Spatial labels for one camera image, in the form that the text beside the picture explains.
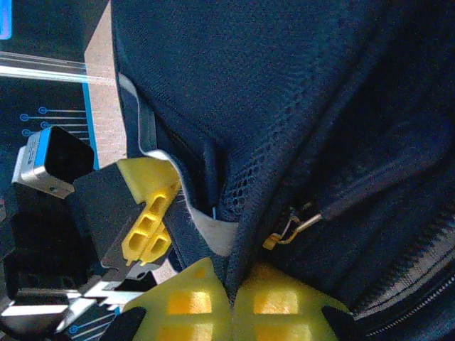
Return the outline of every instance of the backpack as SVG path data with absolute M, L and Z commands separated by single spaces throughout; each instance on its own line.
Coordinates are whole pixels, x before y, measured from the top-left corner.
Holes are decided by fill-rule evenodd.
M 451 1 L 114 0 L 128 157 L 183 182 L 175 267 L 210 257 L 233 302 L 265 260 L 367 340 L 448 335 L 454 22 Z

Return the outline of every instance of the zipper pull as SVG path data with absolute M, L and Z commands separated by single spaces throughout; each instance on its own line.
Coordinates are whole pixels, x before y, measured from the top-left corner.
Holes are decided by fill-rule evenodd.
M 289 244 L 311 225 L 332 220 L 367 197 L 428 169 L 449 150 L 452 138 L 451 123 L 442 115 L 421 113 L 394 125 L 377 144 L 327 182 L 316 196 L 321 208 L 318 214 L 303 222 L 291 217 L 283 232 L 271 234 L 263 247 L 272 250 L 276 244 Z M 285 238 L 292 222 L 297 227 Z

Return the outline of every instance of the zipper teeth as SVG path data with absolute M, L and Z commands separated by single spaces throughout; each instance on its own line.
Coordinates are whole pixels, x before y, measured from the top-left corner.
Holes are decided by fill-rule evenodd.
M 395 327 L 396 325 L 399 325 L 401 322 L 405 321 L 406 319 L 410 318 L 413 316 L 415 313 L 417 313 L 419 310 L 421 310 L 423 307 L 426 305 L 430 304 L 432 301 L 434 301 L 438 296 L 440 296 L 450 285 L 455 282 L 455 275 L 453 275 L 444 285 L 440 286 L 437 291 L 435 291 L 433 294 L 431 294 L 427 299 L 423 302 L 421 302 L 417 307 L 412 309 L 411 311 L 407 312 L 404 314 L 401 318 L 398 318 L 392 323 L 389 323 L 385 327 L 382 327 L 378 330 L 375 330 L 374 332 L 369 332 L 366 336 L 367 337 L 372 337 L 375 335 L 378 335 L 386 330 L 389 330 L 390 328 Z
M 398 261 L 396 261 L 389 270 L 378 281 L 378 284 L 371 289 L 361 303 L 352 309 L 354 314 L 359 313 L 364 308 L 367 308 L 380 294 L 391 287 L 402 275 L 402 273 L 410 269 L 413 264 L 421 257 L 428 248 L 432 247 L 432 240 L 438 237 L 443 237 L 448 232 L 448 228 L 453 228 L 455 225 L 455 200 L 452 200 L 439 214 L 433 223 L 431 223 L 413 245 L 404 253 Z

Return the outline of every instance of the zipper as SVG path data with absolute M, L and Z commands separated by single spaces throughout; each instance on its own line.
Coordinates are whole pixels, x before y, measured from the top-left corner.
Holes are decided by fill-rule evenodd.
M 411 304 L 413 308 L 405 311 L 399 311 L 393 313 L 394 317 L 388 319 L 383 325 L 375 326 L 369 329 L 366 337 L 377 336 L 391 328 L 395 328 L 400 323 L 403 323 L 412 316 L 418 314 L 418 312 L 430 305 L 434 300 L 436 300 L 440 295 L 442 295 L 448 288 L 455 283 L 455 271 L 451 271 L 450 274 L 444 273 L 444 267 L 447 264 L 450 264 L 455 259 L 455 244 L 453 242 L 455 235 L 455 199 L 451 199 L 450 203 L 444 207 L 444 209 L 438 214 L 437 218 L 432 224 L 430 224 L 424 231 L 415 239 L 411 247 L 396 261 L 393 262 L 393 265 L 385 272 L 382 278 L 378 281 L 378 284 L 373 286 L 363 298 L 359 300 L 356 307 L 352 308 L 354 317 L 361 323 L 363 318 L 368 320 L 374 316 L 377 312 L 385 311 L 391 307 L 397 307 L 397 303 L 403 302 L 403 300 L 410 298 L 412 294 L 417 293 L 417 297 L 424 297 L 423 299 L 418 300 L 416 303 Z M 424 262 L 428 262 L 430 259 L 435 259 L 435 262 L 427 264 L 427 269 L 435 269 L 435 266 L 438 266 L 438 270 L 435 275 L 423 271 L 425 268 L 422 266 Z M 423 275 L 420 277 L 410 276 L 410 271 L 412 269 L 421 269 Z M 428 283 L 428 281 L 437 279 L 437 276 L 444 274 L 445 280 L 442 280 L 441 283 L 432 286 L 431 289 L 427 289 L 425 295 L 419 295 L 418 293 L 423 289 L 423 286 Z M 384 308 L 384 310 L 373 310 L 375 307 L 380 307 L 384 304 L 388 297 L 390 297 L 394 291 L 393 287 L 396 283 L 400 282 L 401 278 L 412 278 L 412 282 L 407 286 L 407 289 L 413 287 L 414 285 L 419 285 L 420 287 L 416 290 L 411 290 L 411 293 L 406 294 L 405 290 L 399 292 L 399 296 L 396 301 L 391 302 L 390 306 Z M 371 311 L 371 314 L 365 315 L 365 312 Z

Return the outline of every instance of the yellow 3d printed part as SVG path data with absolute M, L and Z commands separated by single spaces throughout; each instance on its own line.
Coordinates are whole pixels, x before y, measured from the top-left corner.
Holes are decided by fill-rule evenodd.
M 236 341 L 335 341 L 322 313 L 347 307 L 266 264 L 256 265 L 237 292 L 234 307 Z
M 141 261 L 142 265 L 156 261 L 171 245 L 163 224 L 172 200 L 181 188 L 177 171 L 169 161 L 154 158 L 130 158 L 117 161 L 134 201 L 146 206 L 122 242 L 127 265 Z
M 134 341 L 232 340 L 225 289 L 209 258 L 147 291 L 125 306 L 146 309 Z

